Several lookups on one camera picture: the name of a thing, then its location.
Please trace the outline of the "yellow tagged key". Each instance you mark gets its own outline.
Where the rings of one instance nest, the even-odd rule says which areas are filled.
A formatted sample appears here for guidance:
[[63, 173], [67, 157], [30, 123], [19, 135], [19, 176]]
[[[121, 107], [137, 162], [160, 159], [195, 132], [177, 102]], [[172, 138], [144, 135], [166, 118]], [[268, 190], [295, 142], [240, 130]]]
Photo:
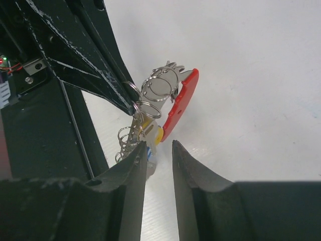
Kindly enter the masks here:
[[156, 146], [160, 143], [164, 135], [163, 129], [153, 119], [145, 121], [137, 134], [137, 140], [145, 141], [152, 155], [156, 155]]

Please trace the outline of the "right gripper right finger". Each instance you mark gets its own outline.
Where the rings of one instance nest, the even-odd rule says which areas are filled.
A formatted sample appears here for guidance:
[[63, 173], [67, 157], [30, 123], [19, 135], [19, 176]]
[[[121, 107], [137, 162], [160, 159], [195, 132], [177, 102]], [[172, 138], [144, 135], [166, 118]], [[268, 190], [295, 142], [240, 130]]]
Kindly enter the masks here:
[[320, 182], [232, 182], [172, 144], [180, 240], [320, 240]]

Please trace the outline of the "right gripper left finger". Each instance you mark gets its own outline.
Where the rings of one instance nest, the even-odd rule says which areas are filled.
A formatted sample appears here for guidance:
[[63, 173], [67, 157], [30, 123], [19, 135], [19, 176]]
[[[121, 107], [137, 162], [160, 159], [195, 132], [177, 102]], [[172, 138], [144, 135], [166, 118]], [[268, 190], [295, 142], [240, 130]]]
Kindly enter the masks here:
[[1, 240], [140, 240], [146, 143], [100, 176], [1, 181]]

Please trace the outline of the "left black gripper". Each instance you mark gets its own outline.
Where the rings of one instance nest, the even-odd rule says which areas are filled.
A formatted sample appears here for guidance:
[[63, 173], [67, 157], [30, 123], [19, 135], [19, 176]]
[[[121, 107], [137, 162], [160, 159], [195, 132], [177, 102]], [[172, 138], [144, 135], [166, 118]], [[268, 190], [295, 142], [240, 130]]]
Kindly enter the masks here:
[[83, 1], [1, 1], [1, 82], [48, 83], [50, 71], [128, 115], [128, 92], [86, 31]]

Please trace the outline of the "key holder with red handle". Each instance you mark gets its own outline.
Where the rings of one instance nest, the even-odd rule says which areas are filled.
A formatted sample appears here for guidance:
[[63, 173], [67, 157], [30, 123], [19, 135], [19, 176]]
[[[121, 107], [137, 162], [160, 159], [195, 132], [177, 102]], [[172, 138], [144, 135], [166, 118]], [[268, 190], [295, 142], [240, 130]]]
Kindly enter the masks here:
[[[148, 119], [155, 120], [163, 129], [160, 143], [164, 142], [189, 105], [198, 81], [198, 69], [186, 70], [183, 65], [168, 61], [166, 65], [154, 69], [140, 88], [129, 82], [139, 97], [133, 102], [131, 125], [121, 128], [117, 133], [120, 151], [115, 154], [115, 161], [119, 163], [127, 158], [140, 142], [145, 142], [139, 142], [137, 134]], [[155, 168], [156, 164], [147, 162], [148, 171], [153, 173]]]

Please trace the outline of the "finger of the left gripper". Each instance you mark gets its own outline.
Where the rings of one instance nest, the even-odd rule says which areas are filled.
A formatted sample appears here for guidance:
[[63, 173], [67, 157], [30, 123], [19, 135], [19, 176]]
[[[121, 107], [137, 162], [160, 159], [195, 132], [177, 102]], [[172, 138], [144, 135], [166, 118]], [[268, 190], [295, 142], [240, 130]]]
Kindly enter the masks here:
[[131, 99], [138, 100], [138, 93], [128, 84], [133, 80], [120, 55], [104, 1], [83, 1], [82, 5], [86, 31]]

